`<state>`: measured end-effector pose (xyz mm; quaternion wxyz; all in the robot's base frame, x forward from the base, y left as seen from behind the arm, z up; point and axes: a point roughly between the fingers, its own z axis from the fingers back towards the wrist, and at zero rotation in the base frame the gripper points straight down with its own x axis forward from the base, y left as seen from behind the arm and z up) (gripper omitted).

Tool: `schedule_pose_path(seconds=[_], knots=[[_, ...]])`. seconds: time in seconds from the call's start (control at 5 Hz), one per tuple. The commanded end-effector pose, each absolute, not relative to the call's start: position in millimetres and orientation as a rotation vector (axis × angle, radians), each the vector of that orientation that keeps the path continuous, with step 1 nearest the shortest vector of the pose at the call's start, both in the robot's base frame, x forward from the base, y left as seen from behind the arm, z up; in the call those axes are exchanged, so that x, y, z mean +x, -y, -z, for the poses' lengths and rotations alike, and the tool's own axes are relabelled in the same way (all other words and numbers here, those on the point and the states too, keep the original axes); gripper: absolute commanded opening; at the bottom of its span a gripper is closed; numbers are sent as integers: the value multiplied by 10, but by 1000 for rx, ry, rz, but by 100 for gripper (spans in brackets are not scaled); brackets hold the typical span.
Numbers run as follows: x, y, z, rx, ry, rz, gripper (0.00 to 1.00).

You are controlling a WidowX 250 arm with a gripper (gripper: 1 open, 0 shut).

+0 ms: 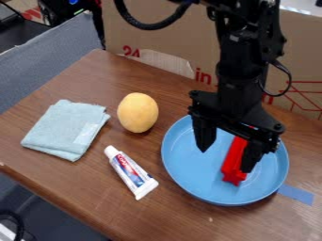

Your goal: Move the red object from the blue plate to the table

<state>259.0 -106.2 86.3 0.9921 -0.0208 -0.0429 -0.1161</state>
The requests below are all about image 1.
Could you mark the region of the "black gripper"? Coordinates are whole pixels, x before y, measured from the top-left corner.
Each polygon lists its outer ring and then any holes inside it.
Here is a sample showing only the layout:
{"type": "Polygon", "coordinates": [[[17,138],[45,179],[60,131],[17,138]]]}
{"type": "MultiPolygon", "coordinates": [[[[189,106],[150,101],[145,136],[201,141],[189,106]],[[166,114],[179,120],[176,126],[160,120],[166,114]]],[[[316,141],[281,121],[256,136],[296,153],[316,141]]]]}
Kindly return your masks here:
{"type": "Polygon", "coordinates": [[[261,107],[261,90],[256,82],[220,83],[216,92],[191,90],[188,115],[196,146],[204,153],[216,140],[216,129],[248,141],[240,171],[251,173],[265,153],[273,153],[284,125],[261,107]]]}

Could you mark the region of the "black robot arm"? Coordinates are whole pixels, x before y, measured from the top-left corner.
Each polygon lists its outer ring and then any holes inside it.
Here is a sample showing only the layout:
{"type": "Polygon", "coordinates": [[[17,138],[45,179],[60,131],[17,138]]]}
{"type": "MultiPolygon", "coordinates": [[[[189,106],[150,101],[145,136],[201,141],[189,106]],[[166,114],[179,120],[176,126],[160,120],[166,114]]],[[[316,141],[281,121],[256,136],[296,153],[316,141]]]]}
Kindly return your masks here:
{"type": "Polygon", "coordinates": [[[205,151],[223,129],[247,141],[240,171],[249,173],[265,153],[272,153],[283,124],[261,107],[268,68],[284,70],[277,61],[285,38],[279,26],[279,0],[169,0],[177,11],[205,5],[215,23],[220,58],[215,72],[217,90],[192,90],[188,114],[196,145],[205,151]]]}

